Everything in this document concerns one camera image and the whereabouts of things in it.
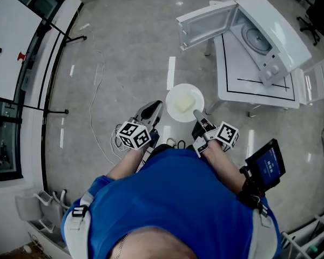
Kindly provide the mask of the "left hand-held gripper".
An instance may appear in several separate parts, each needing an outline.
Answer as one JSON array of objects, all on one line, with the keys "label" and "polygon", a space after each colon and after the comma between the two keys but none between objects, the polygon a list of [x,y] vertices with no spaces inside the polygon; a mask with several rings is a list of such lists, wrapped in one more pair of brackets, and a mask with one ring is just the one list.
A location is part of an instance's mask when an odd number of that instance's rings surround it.
[{"label": "left hand-held gripper", "polygon": [[161,100],[152,101],[138,110],[134,117],[116,128],[116,137],[124,147],[139,150],[148,144],[155,148],[159,133],[155,129],[161,120],[164,104]]}]

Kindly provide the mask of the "black whiteboard stand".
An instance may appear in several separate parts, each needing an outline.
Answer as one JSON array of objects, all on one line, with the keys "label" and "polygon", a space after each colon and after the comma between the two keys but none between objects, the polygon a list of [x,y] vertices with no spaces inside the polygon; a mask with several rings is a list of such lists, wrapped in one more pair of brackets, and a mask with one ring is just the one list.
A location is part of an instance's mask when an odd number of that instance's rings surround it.
[{"label": "black whiteboard stand", "polygon": [[42,21],[29,45],[19,73],[15,97],[2,105],[7,117],[19,118],[23,108],[55,113],[49,110],[53,76],[66,44],[87,40],[87,36],[70,37],[53,23]]}]

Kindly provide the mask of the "black tablet with blue screen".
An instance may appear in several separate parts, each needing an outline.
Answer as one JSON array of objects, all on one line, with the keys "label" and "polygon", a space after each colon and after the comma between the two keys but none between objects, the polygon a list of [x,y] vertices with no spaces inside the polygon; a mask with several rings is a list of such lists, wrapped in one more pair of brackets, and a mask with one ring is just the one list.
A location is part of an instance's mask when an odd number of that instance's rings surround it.
[{"label": "black tablet with blue screen", "polygon": [[286,173],[278,141],[271,139],[245,160],[241,172],[261,192],[266,192],[280,182]]}]

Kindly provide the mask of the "white table with black lines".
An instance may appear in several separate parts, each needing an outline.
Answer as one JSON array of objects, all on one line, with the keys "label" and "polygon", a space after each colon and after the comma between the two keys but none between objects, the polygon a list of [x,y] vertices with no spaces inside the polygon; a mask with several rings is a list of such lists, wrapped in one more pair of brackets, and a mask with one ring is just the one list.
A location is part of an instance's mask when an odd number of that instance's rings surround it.
[{"label": "white table with black lines", "polygon": [[233,33],[227,31],[216,36],[208,47],[211,44],[217,65],[217,95],[206,114],[212,114],[226,101],[253,105],[249,117],[274,108],[300,107],[295,72],[266,88],[258,77],[258,67]]}]

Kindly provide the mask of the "person's bare neck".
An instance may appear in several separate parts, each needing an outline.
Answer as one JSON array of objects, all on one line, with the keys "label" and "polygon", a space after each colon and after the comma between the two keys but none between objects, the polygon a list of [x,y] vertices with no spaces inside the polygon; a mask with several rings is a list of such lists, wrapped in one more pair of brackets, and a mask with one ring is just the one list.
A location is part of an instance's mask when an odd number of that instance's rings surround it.
[{"label": "person's bare neck", "polygon": [[198,259],[185,243],[171,233],[146,227],[120,239],[106,259]]}]

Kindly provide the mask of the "black office chair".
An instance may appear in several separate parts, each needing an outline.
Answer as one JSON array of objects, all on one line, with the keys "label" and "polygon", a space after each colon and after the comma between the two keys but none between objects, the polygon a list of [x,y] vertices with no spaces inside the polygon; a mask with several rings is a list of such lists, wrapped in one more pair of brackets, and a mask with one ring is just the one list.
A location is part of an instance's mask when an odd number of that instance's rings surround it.
[{"label": "black office chair", "polygon": [[297,21],[305,25],[303,28],[300,28],[300,31],[309,31],[314,39],[313,45],[316,46],[320,41],[318,32],[324,36],[324,0],[315,0],[306,10],[305,17],[308,21],[300,16],[296,18]]}]

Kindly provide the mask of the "person's blue shirt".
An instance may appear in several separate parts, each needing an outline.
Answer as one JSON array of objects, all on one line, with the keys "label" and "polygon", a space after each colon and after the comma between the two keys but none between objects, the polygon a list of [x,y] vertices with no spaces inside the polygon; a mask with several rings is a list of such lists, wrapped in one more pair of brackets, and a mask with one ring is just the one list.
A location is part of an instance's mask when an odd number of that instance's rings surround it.
[{"label": "person's blue shirt", "polygon": [[273,213],[244,205],[187,149],[165,150],[119,180],[96,178],[61,230],[72,257],[105,259],[122,237],[146,227],[171,233],[198,259],[273,259],[281,250]]}]

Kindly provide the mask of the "whiteboard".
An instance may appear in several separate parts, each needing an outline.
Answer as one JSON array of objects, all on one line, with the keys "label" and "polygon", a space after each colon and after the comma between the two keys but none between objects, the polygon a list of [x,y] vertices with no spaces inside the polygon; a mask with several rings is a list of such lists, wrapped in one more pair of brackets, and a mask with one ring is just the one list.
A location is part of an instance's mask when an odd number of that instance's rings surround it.
[{"label": "whiteboard", "polygon": [[0,98],[13,100],[22,62],[42,19],[19,0],[0,0]]}]

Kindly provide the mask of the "person's right forearm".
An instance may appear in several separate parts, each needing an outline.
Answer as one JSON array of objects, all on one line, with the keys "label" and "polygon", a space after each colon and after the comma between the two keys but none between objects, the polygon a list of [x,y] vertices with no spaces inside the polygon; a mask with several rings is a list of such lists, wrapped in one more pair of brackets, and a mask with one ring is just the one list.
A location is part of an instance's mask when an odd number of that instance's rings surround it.
[{"label": "person's right forearm", "polygon": [[238,195],[245,183],[244,175],[222,150],[218,140],[210,140],[207,146],[208,148],[202,153],[203,156],[216,172],[220,182],[232,193]]}]

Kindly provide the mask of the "white shelf rack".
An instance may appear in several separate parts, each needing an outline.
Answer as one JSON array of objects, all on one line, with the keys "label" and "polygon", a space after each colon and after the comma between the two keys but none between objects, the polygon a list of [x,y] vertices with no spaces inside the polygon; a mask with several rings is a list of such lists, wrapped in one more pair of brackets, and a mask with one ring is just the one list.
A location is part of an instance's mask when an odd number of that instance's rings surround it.
[{"label": "white shelf rack", "polygon": [[324,259],[324,213],[291,232],[281,234],[280,259]]}]

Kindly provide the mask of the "white plastic storage cart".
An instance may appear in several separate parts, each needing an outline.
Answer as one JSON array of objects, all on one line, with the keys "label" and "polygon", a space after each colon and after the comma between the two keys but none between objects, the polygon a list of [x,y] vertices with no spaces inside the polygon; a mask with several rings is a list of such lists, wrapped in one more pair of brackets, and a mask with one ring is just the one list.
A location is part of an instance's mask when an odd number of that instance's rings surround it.
[{"label": "white plastic storage cart", "polygon": [[16,196],[18,216],[22,221],[38,222],[46,231],[53,233],[55,228],[60,228],[63,215],[69,209],[65,204],[67,193],[63,189],[60,197],[57,197],[56,191],[50,195],[43,190],[29,197]]}]

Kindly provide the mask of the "white microwave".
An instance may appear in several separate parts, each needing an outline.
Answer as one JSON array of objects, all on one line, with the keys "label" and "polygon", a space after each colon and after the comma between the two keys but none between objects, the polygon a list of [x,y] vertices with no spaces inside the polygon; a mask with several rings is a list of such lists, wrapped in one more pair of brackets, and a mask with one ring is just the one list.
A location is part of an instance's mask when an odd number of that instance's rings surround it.
[{"label": "white microwave", "polygon": [[[312,57],[297,32],[268,0],[220,2],[176,20],[182,50],[227,31],[233,33],[258,67],[258,77],[265,87],[283,80]],[[258,54],[244,42],[244,25],[255,27],[264,35],[272,46],[268,54]]]}]

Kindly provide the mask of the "person's left forearm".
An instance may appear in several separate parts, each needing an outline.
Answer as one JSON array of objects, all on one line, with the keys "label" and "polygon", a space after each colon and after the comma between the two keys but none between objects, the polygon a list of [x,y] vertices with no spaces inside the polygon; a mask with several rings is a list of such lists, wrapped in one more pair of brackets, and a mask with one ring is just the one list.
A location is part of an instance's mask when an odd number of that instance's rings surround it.
[{"label": "person's left forearm", "polygon": [[146,144],[139,150],[130,149],[124,158],[108,172],[106,177],[119,180],[136,173],[148,146]]}]

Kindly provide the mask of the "dark glass window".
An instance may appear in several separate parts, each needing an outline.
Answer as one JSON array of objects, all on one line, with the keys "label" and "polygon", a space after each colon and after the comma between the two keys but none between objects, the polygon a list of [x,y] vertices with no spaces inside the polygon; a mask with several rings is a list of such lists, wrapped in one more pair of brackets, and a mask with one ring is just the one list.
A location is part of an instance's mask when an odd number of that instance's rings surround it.
[{"label": "dark glass window", "polygon": [[19,133],[22,120],[0,115],[0,182],[21,179]]}]

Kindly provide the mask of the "white round plate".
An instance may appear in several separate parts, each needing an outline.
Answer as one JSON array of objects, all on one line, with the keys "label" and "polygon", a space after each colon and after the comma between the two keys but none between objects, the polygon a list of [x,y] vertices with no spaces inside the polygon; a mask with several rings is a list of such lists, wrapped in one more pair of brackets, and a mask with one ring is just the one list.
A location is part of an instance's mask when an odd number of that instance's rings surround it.
[{"label": "white round plate", "polygon": [[[174,103],[176,99],[183,93],[189,93],[194,96],[196,102],[194,106],[187,112],[181,114],[174,107]],[[191,84],[179,84],[173,87],[166,97],[166,108],[167,112],[171,118],[178,122],[191,122],[195,120],[195,116],[193,115],[194,110],[203,111],[205,106],[205,100],[202,92],[195,86]]]}]

